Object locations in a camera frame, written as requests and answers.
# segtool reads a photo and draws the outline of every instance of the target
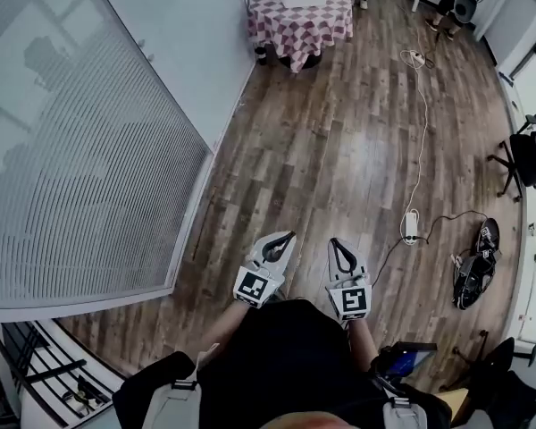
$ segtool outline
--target checkered tablecloth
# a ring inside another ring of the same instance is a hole
[[[354,34],[350,0],[328,0],[325,6],[286,8],[281,0],[250,0],[248,35],[253,43],[272,43],[278,57],[288,56],[294,73],[302,70],[309,55],[320,55],[322,46]]]

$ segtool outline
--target wooden floor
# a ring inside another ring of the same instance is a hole
[[[183,349],[232,300],[232,286],[253,242],[293,230],[298,241],[287,270],[291,298],[312,300],[326,313],[326,245],[356,244],[375,278],[399,238],[399,222],[418,174],[423,101],[413,69],[399,57],[433,48],[423,18],[407,16],[406,0],[374,0],[354,9],[355,36],[326,49],[322,63],[291,74],[272,62],[256,67],[222,142],[174,293],[63,319],[81,341],[126,374]],[[503,259],[495,281],[470,309],[451,305],[452,253],[468,248],[480,217],[439,223],[431,244],[401,243],[373,290],[369,323],[378,345],[435,341],[439,353],[416,374],[435,390],[463,365],[480,329],[496,344],[507,318],[520,245],[521,207],[496,199],[503,173],[485,162],[508,135],[507,113],[483,44],[463,30],[442,38],[436,67],[420,70],[429,129],[423,174],[412,207],[426,235],[439,215],[477,209],[498,219]]]

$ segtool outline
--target black shoe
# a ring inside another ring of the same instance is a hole
[[[439,26],[434,24],[433,19],[425,19],[425,24],[429,26],[429,29],[431,29],[433,32],[439,31]]]
[[[449,29],[444,29],[443,33],[445,34],[445,37],[447,37],[448,41],[454,41],[455,36],[450,32]]]

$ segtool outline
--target person's arm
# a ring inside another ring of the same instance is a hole
[[[368,372],[379,353],[364,319],[349,321],[349,343],[357,366],[362,372]]]
[[[200,340],[188,346],[188,356],[196,362],[198,353],[208,351],[215,343],[219,343],[212,357],[215,356],[226,346],[232,334],[239,328],[240,323],[242,323],[249,309],[250,306],[248,304],[234,300],[224,310],[222,315],[214,321],[213,325],[208,328]]]

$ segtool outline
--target floor board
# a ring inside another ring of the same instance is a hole
[[[103,313],[64,318],[86,346],[126,374],[183,349],[232,300],[243,256],[267,233],[294,230],[287,269],[289,297],[325,313],[327,241],[340,237],[368,258],[373,278],[412,207],[419,232],[439,215],[476,209],[498,219],[503,258],[495,281],[466,311],[451,304],[450,255],[468,248],[480,224],[469,214],[438,223],[429,245],[400,244],[373,290],[369,323],[378,345],[435,341],[439,353],[413,377],[436,390],[463,367],[451,350],[473,353],[480,329],[496,344],[507,318],[520,247],[521,207],[496,198],[503,173],[485,156],[508,135],[505,102],[483,44],[463,30],[441,38],[436,65],[415,71],[405,49],[434,48],[422,5],[374,0],[355,8],[355,36],[327,48],[322,63],[294,75],[276,62],[256,67],[216,159],[198,208],[174,293]]]

